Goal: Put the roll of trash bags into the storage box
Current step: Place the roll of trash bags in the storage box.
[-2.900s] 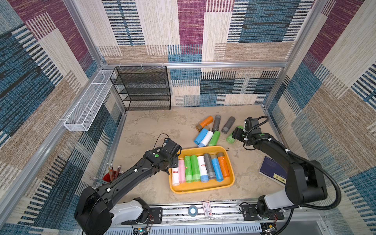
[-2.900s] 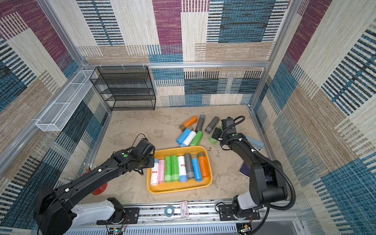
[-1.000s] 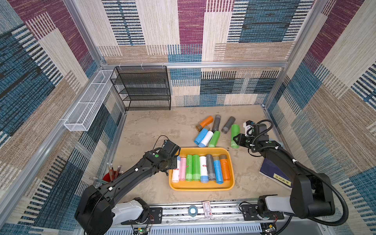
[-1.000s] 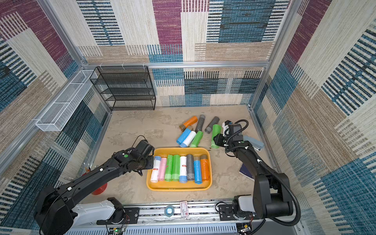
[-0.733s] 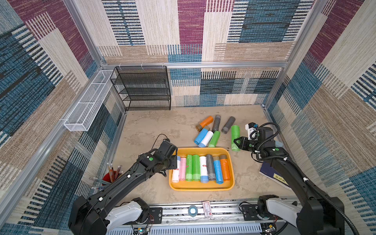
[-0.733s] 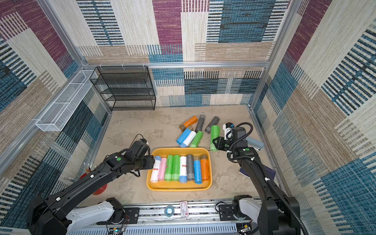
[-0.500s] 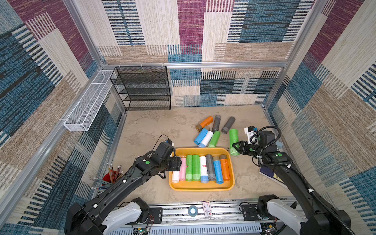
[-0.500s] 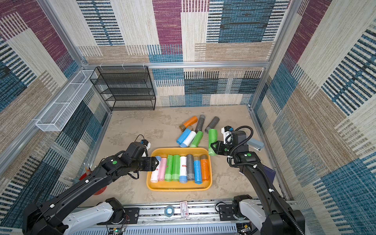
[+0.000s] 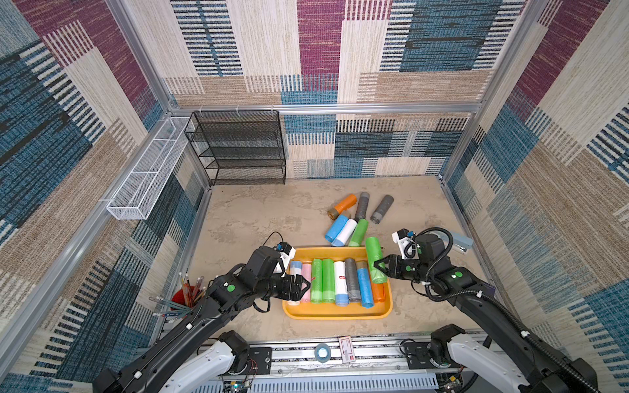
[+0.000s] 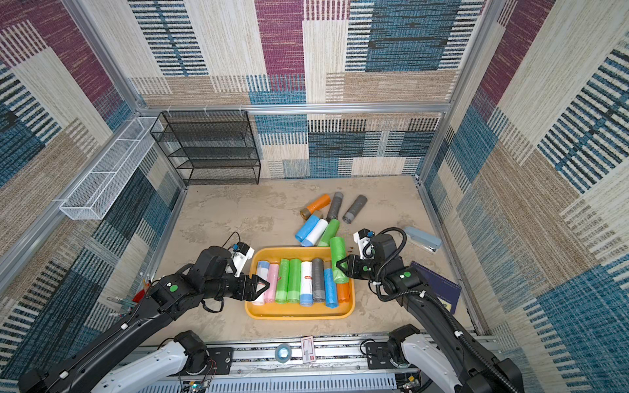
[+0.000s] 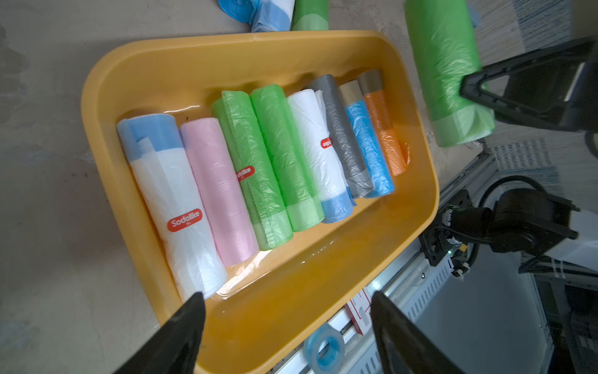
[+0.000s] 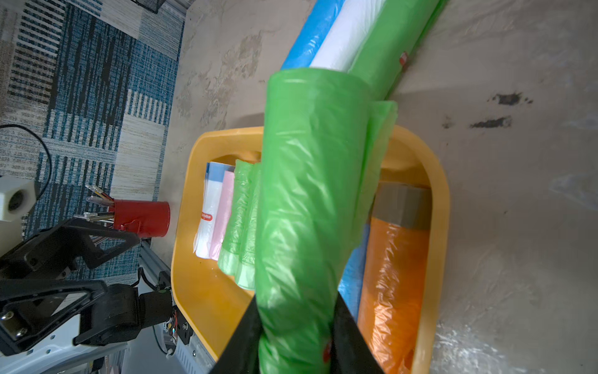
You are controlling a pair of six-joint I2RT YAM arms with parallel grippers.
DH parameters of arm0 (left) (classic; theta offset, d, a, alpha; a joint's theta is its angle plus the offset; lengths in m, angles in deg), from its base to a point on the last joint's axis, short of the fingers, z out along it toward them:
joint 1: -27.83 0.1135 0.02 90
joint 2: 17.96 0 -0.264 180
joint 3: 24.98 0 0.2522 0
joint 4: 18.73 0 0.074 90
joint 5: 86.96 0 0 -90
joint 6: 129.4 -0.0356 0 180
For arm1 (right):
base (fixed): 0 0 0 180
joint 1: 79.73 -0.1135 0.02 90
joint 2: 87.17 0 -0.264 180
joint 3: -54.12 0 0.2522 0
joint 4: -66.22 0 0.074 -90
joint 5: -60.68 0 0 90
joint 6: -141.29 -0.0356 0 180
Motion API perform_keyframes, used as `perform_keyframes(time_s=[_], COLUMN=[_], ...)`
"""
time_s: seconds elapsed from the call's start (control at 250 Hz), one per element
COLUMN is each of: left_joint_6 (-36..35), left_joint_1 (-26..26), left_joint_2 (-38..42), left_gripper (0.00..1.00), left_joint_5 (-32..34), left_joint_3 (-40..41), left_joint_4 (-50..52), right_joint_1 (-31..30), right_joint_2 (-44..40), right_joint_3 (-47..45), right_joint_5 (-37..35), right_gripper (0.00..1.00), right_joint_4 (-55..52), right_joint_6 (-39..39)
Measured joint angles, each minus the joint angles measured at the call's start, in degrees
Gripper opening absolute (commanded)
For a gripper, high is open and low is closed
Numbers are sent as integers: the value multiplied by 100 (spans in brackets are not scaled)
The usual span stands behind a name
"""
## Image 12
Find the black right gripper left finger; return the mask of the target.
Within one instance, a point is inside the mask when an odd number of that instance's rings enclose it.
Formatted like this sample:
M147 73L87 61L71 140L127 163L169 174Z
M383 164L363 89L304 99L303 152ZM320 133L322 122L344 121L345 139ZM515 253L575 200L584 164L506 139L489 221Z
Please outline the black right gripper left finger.
M210 374L258 374L259 341L263 324L256 297L253 297L224 352L216 361Z

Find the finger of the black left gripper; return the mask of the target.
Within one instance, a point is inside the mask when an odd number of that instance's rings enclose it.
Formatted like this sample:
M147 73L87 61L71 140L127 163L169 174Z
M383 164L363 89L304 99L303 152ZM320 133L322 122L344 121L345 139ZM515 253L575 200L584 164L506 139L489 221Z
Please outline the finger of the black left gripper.
M1 279L62 280L83 259L94 269L140 243L133 232L73 218L39 232L1 257Z
M101 280L2 280L1 353L31 350L106 293Z

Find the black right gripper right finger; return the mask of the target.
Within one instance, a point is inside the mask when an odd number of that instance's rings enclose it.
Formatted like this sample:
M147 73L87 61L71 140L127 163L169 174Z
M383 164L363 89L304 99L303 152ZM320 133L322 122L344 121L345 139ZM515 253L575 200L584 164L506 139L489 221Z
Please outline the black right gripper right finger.
M340 294L334 310L330 372L383 374Z

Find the small orange roll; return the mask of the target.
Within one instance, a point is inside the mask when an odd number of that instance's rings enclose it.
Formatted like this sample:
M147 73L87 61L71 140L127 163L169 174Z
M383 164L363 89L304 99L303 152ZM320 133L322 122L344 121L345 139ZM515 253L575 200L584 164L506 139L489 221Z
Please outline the small orange roll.
M432 195L382 183L375 195L358 327L386 373L411 372L425 286Z

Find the pink trash bag roll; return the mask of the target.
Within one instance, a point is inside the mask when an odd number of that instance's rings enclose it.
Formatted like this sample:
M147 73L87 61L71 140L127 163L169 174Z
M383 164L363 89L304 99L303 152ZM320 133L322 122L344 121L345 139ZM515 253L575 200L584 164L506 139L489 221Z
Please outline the pink trash bag roll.
M218 210L216 212L216 221L213 229L213 236L210 245L210 259L218 260L226 233L227 224L230 219L232 199L235 186L235 173L226 171L221 191Z

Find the white blue trash bag roll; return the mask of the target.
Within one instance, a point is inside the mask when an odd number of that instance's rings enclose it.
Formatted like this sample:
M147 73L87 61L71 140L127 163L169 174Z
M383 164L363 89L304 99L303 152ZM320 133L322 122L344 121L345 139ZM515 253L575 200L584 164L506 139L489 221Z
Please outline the white blue trash bag roll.
M210 258L210 246L221 200L224 176L227 171L234 169L233 165L218 162L206 164L201 219L193 246L194 254L199 258Z

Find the short green trash bag roll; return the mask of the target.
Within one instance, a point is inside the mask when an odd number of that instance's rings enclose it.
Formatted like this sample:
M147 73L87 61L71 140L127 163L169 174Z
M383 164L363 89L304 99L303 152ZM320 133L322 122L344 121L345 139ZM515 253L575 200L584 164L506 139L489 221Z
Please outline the short green trash bag roll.
M249 202L244 215L243 234L239 254L236 284L249 291L255 290L256 232L259 209L259 195L262 179L262 164L255 164L250 173Z

